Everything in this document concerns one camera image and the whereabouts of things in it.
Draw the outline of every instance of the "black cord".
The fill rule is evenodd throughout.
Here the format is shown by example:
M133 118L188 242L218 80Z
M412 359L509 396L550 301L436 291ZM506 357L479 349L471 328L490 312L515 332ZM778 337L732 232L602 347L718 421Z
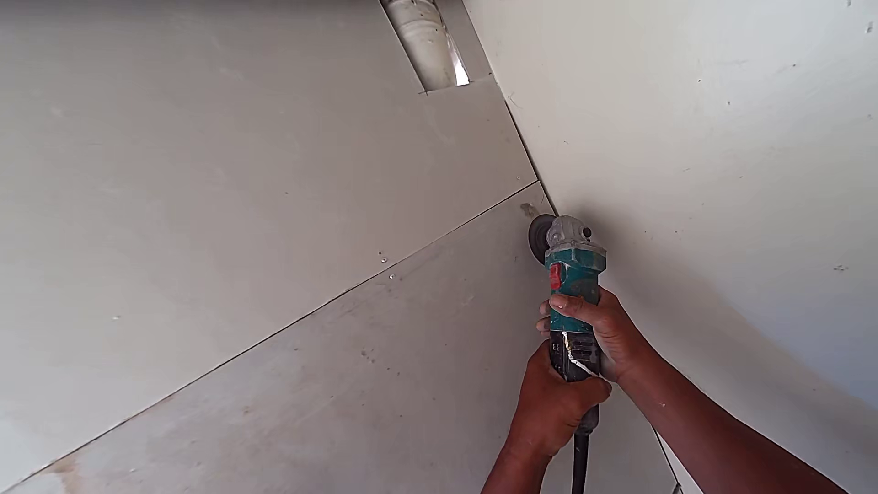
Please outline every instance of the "black cord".
M573 489L572 494L582 494L586 490L586 468L588 467L588 436L573 434Z

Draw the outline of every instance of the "grinder body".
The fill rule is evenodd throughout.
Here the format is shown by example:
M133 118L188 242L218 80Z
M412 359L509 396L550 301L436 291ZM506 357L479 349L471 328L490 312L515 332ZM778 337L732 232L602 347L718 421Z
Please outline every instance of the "grinder body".
M607 268L607 252L589 238L591 230L572 216L538 216L531 224L529 240L534 255L544 248L543 265L549 271L553 294L582 297L598 302L598 275ZM555 370L567 381L598 376L601 348L591 324L551 311L549 355ZM585 487L588 437L598 425L595 405L579 421L574 433L573 494Z

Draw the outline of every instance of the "plasterboard panel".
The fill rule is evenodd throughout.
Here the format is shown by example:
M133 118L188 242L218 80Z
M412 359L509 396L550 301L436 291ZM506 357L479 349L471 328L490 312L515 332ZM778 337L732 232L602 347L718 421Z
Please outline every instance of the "plasterboard panel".
M550 210L529 187L10 494L478 491L540 341Z
M378 2L0 11L0 488L534 180Z
M874 2L466 0L559 211L699 388L878 485Z

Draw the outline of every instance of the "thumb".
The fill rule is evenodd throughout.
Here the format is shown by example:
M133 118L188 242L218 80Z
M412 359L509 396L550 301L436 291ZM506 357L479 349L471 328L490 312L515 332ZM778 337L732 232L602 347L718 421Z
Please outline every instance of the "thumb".
M559 313L579 319L583 323L594 326L594 322L601 316L603 309L588 303L585 299L568 295L554 294L549 299L549 305Z
M613 390L610 383L600 377L589 377L584 381L571 382L568 386L576 394L577 401L582 407L582 413L587 412L596 404L606 401L610 391Z

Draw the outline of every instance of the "pipe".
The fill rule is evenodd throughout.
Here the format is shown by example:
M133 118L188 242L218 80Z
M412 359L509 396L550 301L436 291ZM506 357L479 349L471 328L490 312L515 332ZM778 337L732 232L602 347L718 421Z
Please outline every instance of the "pipe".
M457 85L450 38L435 4L429 0L384 0L382 4L424 89Z

